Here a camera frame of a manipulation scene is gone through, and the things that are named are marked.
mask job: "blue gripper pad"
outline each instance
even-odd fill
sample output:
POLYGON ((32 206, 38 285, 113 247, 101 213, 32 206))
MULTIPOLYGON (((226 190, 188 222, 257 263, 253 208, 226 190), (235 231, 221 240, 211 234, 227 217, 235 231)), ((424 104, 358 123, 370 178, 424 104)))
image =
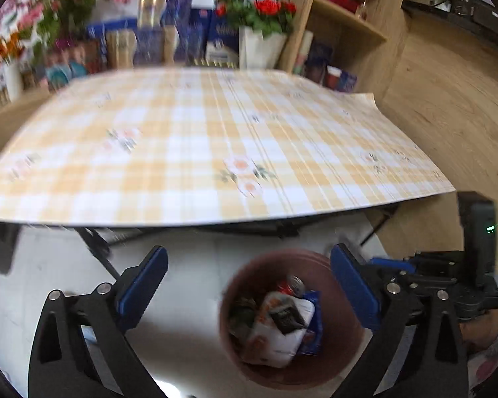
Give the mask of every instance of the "blue gripper pad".
POLYGON ((380 303, 338 245, 330 252, 330 267, 362 326, 377 331, 380 328, 380 303))
POLYGON ((168 252, 165 248, 155 247, 150 255, 150 259, 118 301, 116 309, 120 315, 118 327, 122 332, 138 325, 168 271, 168 252))
POLYGON ((371 260, 369 260, 369 265, 376 265, 383 268, 406 271, 409 274, 415 274, 417 270, 415 265, 405 262, 404 260, 385 259, 383 257, 373 257, 371 260))

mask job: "wooden cabinet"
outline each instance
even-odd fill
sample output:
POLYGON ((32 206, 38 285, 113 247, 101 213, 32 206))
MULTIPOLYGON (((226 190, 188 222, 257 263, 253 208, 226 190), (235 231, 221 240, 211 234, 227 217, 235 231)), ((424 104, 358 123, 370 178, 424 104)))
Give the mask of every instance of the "wooden cabinet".
POLYGON ((329 0, 293 0, 299 7, 295 30, 279 61, 291 73, 306 29, 333 47, 331 64, 358 76, 356 92, 381 98, 389 86, 409 30, 402 0, 358 0, 367 3, 367 19, 329 0))

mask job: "yellow and white tablecloth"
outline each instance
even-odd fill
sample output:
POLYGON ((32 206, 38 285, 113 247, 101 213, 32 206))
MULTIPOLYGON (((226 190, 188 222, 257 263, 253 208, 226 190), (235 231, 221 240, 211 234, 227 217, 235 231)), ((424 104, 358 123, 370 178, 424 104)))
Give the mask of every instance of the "yellow and white tablecloth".
POLYGON ((0 220, 64 226, 284 218, 453 189, 371 94, 279 71, 75 80, 0 155, 0 220))

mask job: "red flower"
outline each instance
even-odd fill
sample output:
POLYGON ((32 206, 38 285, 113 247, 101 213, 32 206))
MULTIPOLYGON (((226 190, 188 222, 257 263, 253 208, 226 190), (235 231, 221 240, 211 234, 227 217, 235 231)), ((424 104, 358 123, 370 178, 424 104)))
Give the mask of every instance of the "red flower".
POLYGON ((256 1, 254 6, 260 13, 269 16, 276 15, 280 9, 279 3, 274 0, 256 1))
POLYGON ((293 15, 297 11, 297 6, 295 6, 295 4, 289 3, 289 2, 282 2, 282 3, 280 3, 280 8, 284 9, 287 12, 292 13, 293 15))
POLYGON ((225 7, 224 4, 221 4, 218 7, 216 7, 216 15, 225 16, 226 13, 227 13, 227 8, 225 7))

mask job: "screw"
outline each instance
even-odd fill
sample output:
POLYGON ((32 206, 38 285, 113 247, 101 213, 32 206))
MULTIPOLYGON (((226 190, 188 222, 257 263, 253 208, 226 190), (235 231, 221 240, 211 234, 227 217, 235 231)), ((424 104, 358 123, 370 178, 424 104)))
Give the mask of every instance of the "screw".
POLYGON ((441 301, 446 301, 448 299, 448 293, 445 290, 438 290, 437 291, 437 297, 441 301))
POLYGON ((54 301, 54 300, 57 300, 59 299, 59 297, 61 296, 61 291, 60 290, 52 290, 49 294, 48 294, 48 299, 50 301, 54 301))
POLYGON ((101 283, 97 288, 96 290, 98 291, 98 293, 100 295, 104 295, 106 293, 109 292, 109 290, 111 290, 111 285, 110 283, 101 283))
POLYGON ((390 294, 396 295, 400 293, 400 286, 397 283, 389 283, 385 288, 390 294))

